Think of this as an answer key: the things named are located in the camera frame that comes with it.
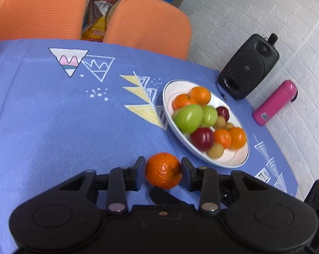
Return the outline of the brown longan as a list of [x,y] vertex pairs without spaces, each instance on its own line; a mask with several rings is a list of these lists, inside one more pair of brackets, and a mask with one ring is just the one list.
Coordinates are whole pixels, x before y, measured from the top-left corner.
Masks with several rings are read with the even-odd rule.
[[227,130],[229,130],[229,129],[231,129],[231,128],[234,128],[235,127],[235,125],[233,124],[233,123],[231,123],[231,122],[227,122],[226,124],[225,124],[225,129],[227,129]]
[[206,154],[212,159],[218,159],[224,154],[224,147],[220,143],[214,143]]
[[224,128],[226,126],[226,119],[223,116],[218,116],[216,123],[213,125],[214,129]]

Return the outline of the mandarin back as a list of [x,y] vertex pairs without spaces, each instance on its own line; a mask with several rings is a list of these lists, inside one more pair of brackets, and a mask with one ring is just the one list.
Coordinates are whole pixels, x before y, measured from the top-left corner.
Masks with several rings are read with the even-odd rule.
[[181,182],[181,163],[172,154],[154,154],[147,160],[145,177],[152,186],[170,190]]

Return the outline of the large orange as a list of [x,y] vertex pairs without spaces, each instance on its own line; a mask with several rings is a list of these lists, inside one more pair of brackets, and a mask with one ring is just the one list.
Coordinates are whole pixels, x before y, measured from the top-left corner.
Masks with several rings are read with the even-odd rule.
[[232,127],[228,130],[228,132],[232,140],[230,149],[238,150],[246,144],[247,136],[244,129],[240,127]]

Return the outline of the small green apple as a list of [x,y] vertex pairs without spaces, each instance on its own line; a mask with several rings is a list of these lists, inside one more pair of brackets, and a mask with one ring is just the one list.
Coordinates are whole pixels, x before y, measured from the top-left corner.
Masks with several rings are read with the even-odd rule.
[[183,134],[192,134],[198,129],[202,118],[202,107],[198,104],[191,104],[182,107],[177,113],[175,113],[173,121]]

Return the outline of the large green apple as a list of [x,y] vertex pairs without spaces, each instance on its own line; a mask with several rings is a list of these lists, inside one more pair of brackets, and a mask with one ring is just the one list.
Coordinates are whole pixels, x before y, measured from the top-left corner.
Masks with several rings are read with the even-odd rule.
[[201,127],[212,127],[218,118],[218,112],[213,106],[202,106],[203,117],[200,123]]

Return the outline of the dark red plum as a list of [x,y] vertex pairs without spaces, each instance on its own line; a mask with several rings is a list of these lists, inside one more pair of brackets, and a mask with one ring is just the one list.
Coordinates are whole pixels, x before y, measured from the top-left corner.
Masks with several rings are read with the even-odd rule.
[[216,111],[218,113],[218,116],[222,116],[226,122],[229,121],[230,119],[230,113],[228,111],[228,108],[224,107],[224,106],[218,106],[216,108]]

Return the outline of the mandarin with stem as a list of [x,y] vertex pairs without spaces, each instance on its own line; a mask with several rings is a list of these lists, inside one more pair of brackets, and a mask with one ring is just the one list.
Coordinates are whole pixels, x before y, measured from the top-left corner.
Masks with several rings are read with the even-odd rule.
[[189,94],[179,94],[173,100],[172,108],[176,111],[191,104],[197,104],[195,98],[191,97]]

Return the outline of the smooth orange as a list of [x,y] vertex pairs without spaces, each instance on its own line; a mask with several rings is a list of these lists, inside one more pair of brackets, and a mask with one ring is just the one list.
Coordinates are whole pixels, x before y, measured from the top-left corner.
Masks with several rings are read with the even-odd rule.
[[189,95],[201,106],[206,106],[211,100],[210,91],[205,87],[193,87],[190,90]]

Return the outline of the blue patterned tablecloth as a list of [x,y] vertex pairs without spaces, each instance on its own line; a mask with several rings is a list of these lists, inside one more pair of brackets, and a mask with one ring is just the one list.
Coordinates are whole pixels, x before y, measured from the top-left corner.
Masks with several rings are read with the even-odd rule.
[[[218,72],[118,45],[75,40],[0,42],[0,253],[300,253],[317,229],[305,203],[259,151],[276,148],[247,101],[220,98]],[[186,80],[228,108],[250,153],[238,168],[206,163],[168,126],[162,91]],[[169,153],[217,171],[221,210],[200,192],[144,178],[129,212],[106,209],[109,173]]]

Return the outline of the pink water bottle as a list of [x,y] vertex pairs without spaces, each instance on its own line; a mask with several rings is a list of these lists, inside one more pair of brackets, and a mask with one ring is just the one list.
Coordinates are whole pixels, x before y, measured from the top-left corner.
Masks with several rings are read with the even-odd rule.
[[286,104],[294,102],[298,89],[291,80],[285,80],[253,113],[252,117],[260,126],[264,126]]

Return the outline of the black speaker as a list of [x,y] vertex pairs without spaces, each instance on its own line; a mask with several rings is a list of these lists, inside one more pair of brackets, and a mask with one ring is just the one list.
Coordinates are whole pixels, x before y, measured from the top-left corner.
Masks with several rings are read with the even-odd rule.
[[268,39],[250,36],[220,72],[219,84],[236,100],[247,97],[279,61],[277,41],[274,33]]

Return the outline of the right orange chair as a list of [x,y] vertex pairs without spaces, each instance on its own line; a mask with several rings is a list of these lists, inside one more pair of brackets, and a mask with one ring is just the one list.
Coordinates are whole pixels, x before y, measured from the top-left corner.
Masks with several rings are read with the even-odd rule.
[[104,43],[188,59],[188,16],[163,0],[118,0],[110,9]]

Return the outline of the orange chair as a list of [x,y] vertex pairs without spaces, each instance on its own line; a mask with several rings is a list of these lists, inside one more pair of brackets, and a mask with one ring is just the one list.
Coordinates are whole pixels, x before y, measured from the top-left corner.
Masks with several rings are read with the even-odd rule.
[[188,59],[188,16],[163,0],[118,0],[110,9],[104,43]]
[[0,0],[0,41],[81,38],[86,0]]

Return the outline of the yellow snack bag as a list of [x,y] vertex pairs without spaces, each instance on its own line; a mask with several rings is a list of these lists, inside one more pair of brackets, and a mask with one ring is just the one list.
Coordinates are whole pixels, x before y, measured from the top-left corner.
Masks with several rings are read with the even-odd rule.
[[107,14],[117,0],[90,0],[81,35],[85,41],[102,42],[106,33]]

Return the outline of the left orange chair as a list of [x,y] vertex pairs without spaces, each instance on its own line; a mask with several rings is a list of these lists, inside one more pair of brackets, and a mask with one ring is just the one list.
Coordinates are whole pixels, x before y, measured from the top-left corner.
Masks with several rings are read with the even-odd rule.
[[0,41],[81,38],[86,0],[0,0]]

